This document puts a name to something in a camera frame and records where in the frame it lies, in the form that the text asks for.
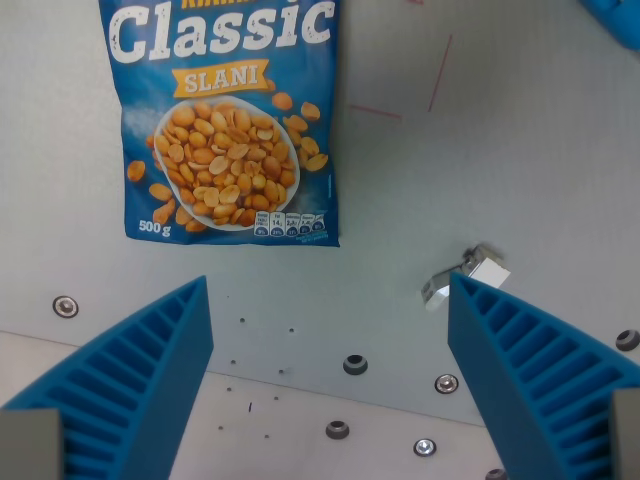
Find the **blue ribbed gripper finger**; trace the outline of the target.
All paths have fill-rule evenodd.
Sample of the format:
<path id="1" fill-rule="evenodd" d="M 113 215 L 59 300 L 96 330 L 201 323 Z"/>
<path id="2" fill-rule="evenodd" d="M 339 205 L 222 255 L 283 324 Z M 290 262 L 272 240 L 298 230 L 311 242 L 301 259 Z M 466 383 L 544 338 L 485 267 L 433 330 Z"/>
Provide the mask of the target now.
<path id="1" fill-rule="evenodd" d="M 170 476 L 214 349 L 205 277 L 148 304 L 2 406 L 53 409 L 66 479 Z"/>
<path id="2" fill-rule="evenodd" d="M 450 280 L 448 345 L 511 479 L 611 479 L 609 414 L 639 366 L 487 284 Z"/>

